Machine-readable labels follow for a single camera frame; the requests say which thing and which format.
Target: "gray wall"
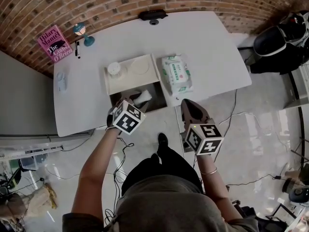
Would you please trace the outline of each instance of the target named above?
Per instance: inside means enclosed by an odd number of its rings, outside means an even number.
[[[57,134],[53,80],[2,51],[0,134]]]

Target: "person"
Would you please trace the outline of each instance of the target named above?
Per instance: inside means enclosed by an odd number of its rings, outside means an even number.
[[[258,231],[257,221],[242,218],[232,205],[211,156],[197,156],[203,194],[197,173],[169,148],[163,133],[157,154],[127,175],[114,217],[104,227],[102,184],[119,132],[107,130],[84,164],[71,213],[63,216],[63,232]]]

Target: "bracelet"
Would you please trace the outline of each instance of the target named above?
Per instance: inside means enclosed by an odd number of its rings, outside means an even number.
[[[215,172],[217,172],[217,170],[218,170],[218,168],[216,167],[216,169],[214,171],[210,172],[210,173],[202,173],[201,172],[201,174],[203,174],[203,175],[211,175],[211,174],[214,174]]]

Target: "black chair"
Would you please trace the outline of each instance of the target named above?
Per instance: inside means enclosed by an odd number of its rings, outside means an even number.
[[[258,228],[260,232],[284,232],[288,225],[286,222],[280,220],[279,218],[275,217],[276,212],[279,210],[280,207],[285,208],[285,210],[294,217],[294,214],[291,213],[283,204],[280,204],[276,211],[271,216],[266,216],[267,219],[262,219],[256,216],[256,212],[253,207],[240,207],[240,201],[236,200],[233,202],[234,207],[240,213],[243,218],[254,218],[257,220]]]

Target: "shiny floor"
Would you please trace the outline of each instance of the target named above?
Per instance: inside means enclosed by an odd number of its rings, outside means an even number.
[[[299,143],[300,122],[296,108],[283,110],[291,100],[291,84],[288,76],[276,73],[251,74],[253,84],[237,91],[237,103],[231,125],[226,134],[216,165],[228,184],[246,184],[271,174],[280,175],[284,165],[298,169],[300,158],[290,152]],[[235,91],[211,97],[200,104],[207,109],[217,124],[229,118],[235,102]],[[126,161],[122,167],[129,173],[141,160],[151,156],[157,150],[156,137],[164,132],[169,145],[193,165],[194,154],[183,153],[180,131],[183,125],[180,110],[165,108],[149,113],[146,120],[131,135],[122,134],[127,143],[135,146],[126,149]],[[229,120],[220,124],[222,133],[228,128]],[[59,232],[62,215],[70,212],[78,184],[78,176],[87,157],[102,138],[105,130],[96,130],[87,142],[70,152],[50,154],[45,165],[33,175],[44,177],[57,193],[57,210],[50,210],[40,218],[26,218],[27,231]],[[112,155],[108,173],[105,176],[102,192],[103,209],[113,210],[115,186],[113,175],[115,168],[123,159],[123,143],[118,141]],[[270,215],[284,203],[296,213],[302,208],[290,204],[288,196],[282,193],[283,180],[273,180],[267,176],[257,182],[230,186],[231,200],[240,200],[241,206],[254,207],[258,216]],[[277,214],[280,218],[292,222],[285,212]]]

